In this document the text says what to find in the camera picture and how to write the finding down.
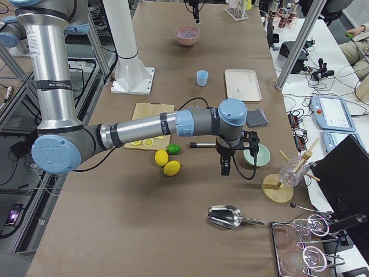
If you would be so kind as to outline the white cup rack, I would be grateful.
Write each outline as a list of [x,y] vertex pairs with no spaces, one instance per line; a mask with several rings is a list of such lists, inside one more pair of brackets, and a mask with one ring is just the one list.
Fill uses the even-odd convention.
[[252,3],[249,0],[227,0],[228,6],[225,11],[235,20],[241,21],[248,19],[247,11],[252,8]]

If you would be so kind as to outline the wooden cup tree stand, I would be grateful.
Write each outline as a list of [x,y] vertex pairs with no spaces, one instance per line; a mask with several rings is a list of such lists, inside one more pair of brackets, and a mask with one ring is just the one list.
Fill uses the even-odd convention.
[[[315,139],[312,146],[308,150],[306,150],[302,154],[302,156],[297,157],[302,157],[303,159],[308,161],[309,158],[311,158],[312,156],[312,149],[316,146],[318,141],[319,137]],[[289,162],[290,158],[287,157],[287,155],[282,150],[279,150],[279,152],[286,159],[286,161]],[[308,175],[310,178],[318,182],[321,180],[320,178],[315,177],[308,172],[305,175]],[[293,197],[293,187],[283,185],[278,179],[278,174],[269,174],[263,179],[262,192],[266,198],[277,204],[288,203]]]

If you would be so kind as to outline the steel ice scoop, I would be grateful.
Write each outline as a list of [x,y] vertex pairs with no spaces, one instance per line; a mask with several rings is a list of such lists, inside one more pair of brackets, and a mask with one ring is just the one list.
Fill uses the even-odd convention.
[[210,222],[227,229],[235,229],[242,223],[264,225],[260,219],[243,216],[241,210],[233,205],[213,205],[208,209],[208,219]]

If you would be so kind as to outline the mint green bowl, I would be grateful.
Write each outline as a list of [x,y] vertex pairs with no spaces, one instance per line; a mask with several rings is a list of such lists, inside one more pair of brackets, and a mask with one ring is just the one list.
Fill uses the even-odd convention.
[[[257,167],[261,167],[261,166],[265,166],[269,163],[271,155],[269,152],[269,149],[264,146],[263,144],[258,144],[259,145],[259,151],[257,154]],[[254,158],[251,156],[250,151],[248,149],[245,149],[243,151],[243,155],[244,155],[244,159],[246,161],[247,164],[249,164],[250,166],[254,165]]]

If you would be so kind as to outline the grey folded cloth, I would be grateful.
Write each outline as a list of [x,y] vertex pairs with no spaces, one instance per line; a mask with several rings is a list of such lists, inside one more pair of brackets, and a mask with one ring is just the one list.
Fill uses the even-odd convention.
[[247,112],[246,124],[250,128],[266,126],[269,121],[266,119],[265,113],[260,108]]

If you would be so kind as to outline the green lime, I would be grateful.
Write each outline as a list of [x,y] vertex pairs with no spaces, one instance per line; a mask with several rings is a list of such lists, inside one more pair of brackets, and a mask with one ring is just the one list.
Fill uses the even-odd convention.
[[167,146],[167,152],[171,155],[177,155],[181,152],[181,147],[177,144],[169,144]]

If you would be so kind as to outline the yellow lemon upper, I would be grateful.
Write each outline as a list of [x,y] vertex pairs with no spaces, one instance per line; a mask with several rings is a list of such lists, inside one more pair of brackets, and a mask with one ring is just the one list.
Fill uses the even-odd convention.
[[166,150],[160,149],[155,153],[155,162],[158,166],[164,167],[169,161],[169,156]]

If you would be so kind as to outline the cream rabbit tray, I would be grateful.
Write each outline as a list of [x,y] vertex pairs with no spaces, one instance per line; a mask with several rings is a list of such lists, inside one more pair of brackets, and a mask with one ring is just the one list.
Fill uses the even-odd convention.
[[256,72],[250,69],[226,69],[224,71],[227,98],[244,102],[262,100]]

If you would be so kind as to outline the lemon slice upper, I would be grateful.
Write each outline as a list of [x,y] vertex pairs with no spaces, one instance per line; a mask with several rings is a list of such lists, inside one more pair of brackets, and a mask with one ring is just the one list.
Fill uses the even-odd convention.
[[144,139],[143,142],[142,142],[142,145],[145,146],[145,147],[152,147],[154,145],[155,141],[153,138],[147,138],[147,139]]

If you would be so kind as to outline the lemon slice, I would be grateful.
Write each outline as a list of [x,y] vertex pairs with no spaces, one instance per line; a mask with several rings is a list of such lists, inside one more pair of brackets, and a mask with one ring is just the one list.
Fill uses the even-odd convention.
[[142,145],[145,146],[145,147],[152,147],[154,145],[155,141],[153,138],[147,138],[147,139],[144,139],[143,142],[142,142]]
[[142,141],[141,140],[133,141],[133,142],[131,142],[131,145],[133,145],[133,146],[140,146],[140,145],[142,145]]

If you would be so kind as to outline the wooden cutting board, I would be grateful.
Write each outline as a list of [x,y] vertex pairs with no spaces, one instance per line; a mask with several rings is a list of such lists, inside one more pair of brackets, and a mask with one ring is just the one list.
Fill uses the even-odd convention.
[[[151,117],[154,115],[159,115],[164,112],[172,112],[175,110],[173,104],[162,104],[162,103],[136,103],[132,119],[140,119],[145,117]],[[124,145],[125,149],[135,149],[135,150],[145,150],[145,151],[157,151],[160,149],[167,149],[170,143],[170,135],[167,136],[156,136],[152,137],[155,143],[152,147],[145,147],[143,145],[133,146],[131,143]]]

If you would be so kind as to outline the lower teach pendant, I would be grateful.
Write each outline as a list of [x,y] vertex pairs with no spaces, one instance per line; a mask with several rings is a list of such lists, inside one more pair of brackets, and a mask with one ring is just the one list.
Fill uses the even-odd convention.
[[339,145],[340,142],[342,142],[349,135],[352,135],[357,141],[360,142],[360,138],[356,132],[324,130],[322,133],[322,139],[325,145],[326,152],[331,152],[336,146]]

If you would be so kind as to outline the wine glass far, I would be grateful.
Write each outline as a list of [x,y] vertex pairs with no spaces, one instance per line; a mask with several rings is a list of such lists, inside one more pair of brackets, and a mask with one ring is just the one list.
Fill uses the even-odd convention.
[[336,241],[338,236],[330,232],[328,221],[319,214],[311,214],[307,219],[294,219],[287,225],[287,238],[296,242]]

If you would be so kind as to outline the wine glass near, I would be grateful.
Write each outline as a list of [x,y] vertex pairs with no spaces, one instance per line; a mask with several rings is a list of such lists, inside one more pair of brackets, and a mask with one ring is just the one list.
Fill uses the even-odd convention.
[[289,251],[278,259],[280,276],[317,276],[328,268],[336,268],[345,264],[339,256],[325,254],[316,246]]

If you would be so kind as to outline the aluminium frame post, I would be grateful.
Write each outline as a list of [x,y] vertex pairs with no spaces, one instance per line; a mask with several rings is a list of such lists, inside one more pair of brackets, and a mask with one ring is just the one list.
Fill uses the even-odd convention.
[[298,56],[302,51],[303,46],[307,40],[307,37],[310,34],[316,20],[318,19],[325,3],[326,0],[314,0],[312,2],[312,6],[308,11],[304,23],[297,35],[292,50],[290,51],[289,56],[287,58],[287,61],[276,81],[275,87],[277,90],[281,91],[283,89],[283,86],[286,83],[289,75],[291,74],[293,66],[296,63]]

